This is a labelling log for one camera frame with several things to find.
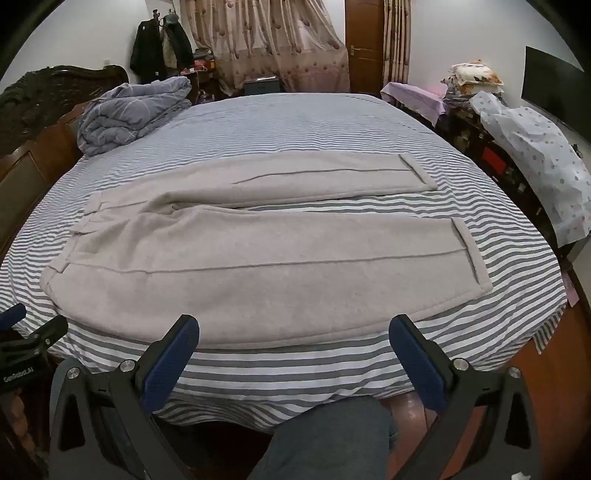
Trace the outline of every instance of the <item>folded blanket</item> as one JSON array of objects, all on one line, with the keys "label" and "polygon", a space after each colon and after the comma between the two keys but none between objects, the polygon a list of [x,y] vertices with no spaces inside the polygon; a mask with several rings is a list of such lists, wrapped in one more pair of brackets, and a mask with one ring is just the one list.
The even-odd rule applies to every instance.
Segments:
[{"label": "folded blanket", "polygon": [[87,156],[104,153],[161,127],[191,106],[186,77],[147,85],[123,83],[93,100],[78,129],[78,147]]}]

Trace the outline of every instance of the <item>blue gripper pad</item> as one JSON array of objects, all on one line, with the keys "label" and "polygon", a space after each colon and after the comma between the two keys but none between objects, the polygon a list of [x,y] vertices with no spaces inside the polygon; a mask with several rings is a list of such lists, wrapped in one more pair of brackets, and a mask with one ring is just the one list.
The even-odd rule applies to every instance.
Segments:
[{"label": "blue gripper pad", "polygon": [[17,303],[5,312],[0,313],[0,330],[10,330],[12,325],[20,322],[27,315],[27,309],[22,303]]},{"label": "blue gripper pad", "polygon": [[423,347],[402,321],[403,317],[408,318],[406,315],[398,315],[390,321],[390,345],[421,398],[423,406],[440,414],[447,408],[444,380]]},{"label": "blue gripper pad", "polygon": [[184,325],[156,360],[142,384],[141,403],[148,414],[164,407],[199,343],[199,323],[195,318],[182,315],[177,322],[184,322]]}]

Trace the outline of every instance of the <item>door handle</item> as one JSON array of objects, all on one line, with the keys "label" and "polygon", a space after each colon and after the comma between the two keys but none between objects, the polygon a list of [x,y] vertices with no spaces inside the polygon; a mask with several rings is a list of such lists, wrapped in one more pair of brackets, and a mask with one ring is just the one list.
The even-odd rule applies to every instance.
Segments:
[{"label": "door handle", "polygon": [[362,51],[362,50],[369,51],[369,49],[367,49],[367,48],[355,48],[353,45],[351,45],[349,47],[349,54],[350,54],[351,57],[355,57],[355,52],[356,51]]}]

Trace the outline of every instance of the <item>striped bed sheet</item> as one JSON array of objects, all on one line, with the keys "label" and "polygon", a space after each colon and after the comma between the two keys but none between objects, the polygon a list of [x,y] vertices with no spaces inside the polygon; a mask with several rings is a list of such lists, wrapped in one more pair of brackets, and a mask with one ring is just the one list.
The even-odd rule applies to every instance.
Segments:
[{"label": "striped bed sheet", "polygon": [[[240,154],[285,150],[410,153],[437,182],[433,192],[357,197],[252,210],[403,212],[460,217],[483,256],[493,290],[417,322],[449,357],[497,368],[533,338],[541,352],[566,305],[557,260],[527,218],[467,157],[410,116],[365,95],[279,93],[198,105],[129,145],[83,157],[35,208],[0,267],[0,309],[23,302],[29,334],[56,311],[40,290],[43,268],[63,248],[89,195],[147,173]],[[147,345],[71,319],[52,352],[91,371],[137,359]],[[412,390],[387,332],[318,345],[197,350],[158,414],[174,424],[225,420],[268,430],[315,405],[351,395]]]}]

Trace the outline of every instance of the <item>storage box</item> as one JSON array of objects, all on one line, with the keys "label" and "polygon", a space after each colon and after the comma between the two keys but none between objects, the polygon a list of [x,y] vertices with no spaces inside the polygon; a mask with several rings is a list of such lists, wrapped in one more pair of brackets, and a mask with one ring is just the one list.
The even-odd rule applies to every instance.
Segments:
[{"label": "storage box", "polygon": [[244,95],[261,95],[263,93],[281,92],[279,77],[260,77],[256,80],[244,82]]}]

